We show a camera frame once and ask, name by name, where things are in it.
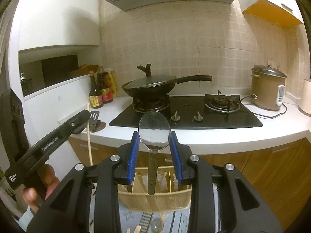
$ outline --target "wok handle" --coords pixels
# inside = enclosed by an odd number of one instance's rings
[[[151,77],[151,64],[147,64],[146,67],[143,67],[141,65],[137,66],[137,68],[141,71],[143,71],[146,74],[146,77]]]
[[[195,81],[195,80],[204,80],[204,81],[212,81],[212,76],[210,75],[192,75],[192,76],[184,76],[176,79],[176,83],[180,84],[187,81]]]

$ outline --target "white countertop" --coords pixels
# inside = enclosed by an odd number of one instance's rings
[[[138,128],[109,126],[109,123],[132,103],[131,97],[117,97],[112,103],[104,105],[100,109],[99,120],[104,121],[107,126],[98,132],[91,133],[91,142],[111,147],[119,147],[131,141],[134,131]],[[284,97],[283,103],[287,106],[287,112],[274,119],[260,118],[262,127],[239,128],[239,129],[217,129],[217,130],[172,130],[176,132],[178,141],[188,145],[193,154],[222,154],[233,152],[245,152],[270,148],[301,138],[311,141],[311,117],[302,114],[298,106],[290,99]],[[285,110],[266,111],[260,109],[248,101],[243,104],[252,112],[266,116],[274,116]],[[73,137],[87,140],[86,130]],[[141,143],[140,151],[147,151]],[[165,148],[161,153],[170,153]]]

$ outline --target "paper towel roll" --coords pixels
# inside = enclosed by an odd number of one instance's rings
[[[299,109],[308,116],[311,115],[311,80],[304,80]]]

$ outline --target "human hand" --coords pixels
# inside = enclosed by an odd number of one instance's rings
[[[59,184],[59,179],[55,176],[55,171],[51,165],[45,165],[45,173],[43,176],[42,181],[46,185],[46,196],[45,199],[49,197],[49,195],[53,192],[53,190]],[[25,202],[29,205],[29,207],[34,211],[37,212],[39,207],[35,202],[38,197],[38,193],[34,188],[24,188],[23,190],[23,198]]]

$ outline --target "rice cooker lid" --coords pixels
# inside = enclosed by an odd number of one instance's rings
[[[254,67],[252,68],[252,71],[275,76],[275,77],[287,78],[287,76],[280,70],[272,68],[272,67],[264,66],[264,65],[254,65]]]

